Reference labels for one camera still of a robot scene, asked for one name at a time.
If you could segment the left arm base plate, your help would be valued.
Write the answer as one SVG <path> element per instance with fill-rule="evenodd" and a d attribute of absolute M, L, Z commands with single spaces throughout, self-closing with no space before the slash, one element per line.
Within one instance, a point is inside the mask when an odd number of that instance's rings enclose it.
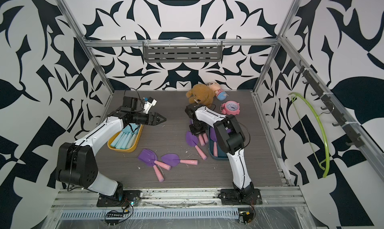
<path fill-rule="evenodd" d="M 135 205 L 140 200 L 140 190 L 124 190 L 116 192 L 113 196 L 99 195 L 97 207 L 126 207 L 128 205 Z"/>

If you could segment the light blue shovel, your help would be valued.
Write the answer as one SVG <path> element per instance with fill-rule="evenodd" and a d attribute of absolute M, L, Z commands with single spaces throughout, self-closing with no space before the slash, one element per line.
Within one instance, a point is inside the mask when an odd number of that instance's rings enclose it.
<path fill-rule="evenodd" d="M 140 127 L 141 126 L 137 124 L 129 124 L 118 133 L 115 139 L 110 143 L 110 147 L 116 150 L 130 149 L 136 141 Z"/>

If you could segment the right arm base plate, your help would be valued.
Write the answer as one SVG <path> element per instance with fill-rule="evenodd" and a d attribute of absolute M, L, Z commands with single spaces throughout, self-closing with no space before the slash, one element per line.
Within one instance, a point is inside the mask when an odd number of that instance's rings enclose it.
<path fill-rule="evenodd" d="M 263 204 L 263 199 L 259 189 L 235 190 L 221 189 L 218 198 L 223 205 L 251 205 L 258 206 Z"/>

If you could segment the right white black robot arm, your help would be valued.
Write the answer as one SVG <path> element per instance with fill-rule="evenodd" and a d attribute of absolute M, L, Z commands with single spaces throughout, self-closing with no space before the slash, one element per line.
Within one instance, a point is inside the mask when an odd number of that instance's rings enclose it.
<path fill-rule="evenodd" d="M 193 136 L 202 137 L 209 129 L 215 131 L 217 143 L 230 162 L 234 190 L 243 197 L 251 194 L 254 191 L 254 185 L 245 162 L 246 138 L 236 117 L 219 114 L 205 105 L 196 103 L 187 105 L 185 112 L 192 121 L 190 132 Z"/>

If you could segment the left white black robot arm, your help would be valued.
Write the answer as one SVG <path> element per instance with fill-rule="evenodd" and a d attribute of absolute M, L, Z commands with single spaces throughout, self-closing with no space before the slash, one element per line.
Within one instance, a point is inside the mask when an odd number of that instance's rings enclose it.
<path fill-rule="evenodd" d="M 167 120 L 150 111 L 157 103 L 155 99 L 146 99 L 142 109 L 138 109 L 139 101 L 139 98 L 125 96 L 122 106 L 109 113 L 94 130 L 73 143 L 62 144 L 58 152 L 56 180 L 122 201 L 122 184 L 100 173 L 95 156 L 112 136 L 130 124 L 157 126 Z"/>

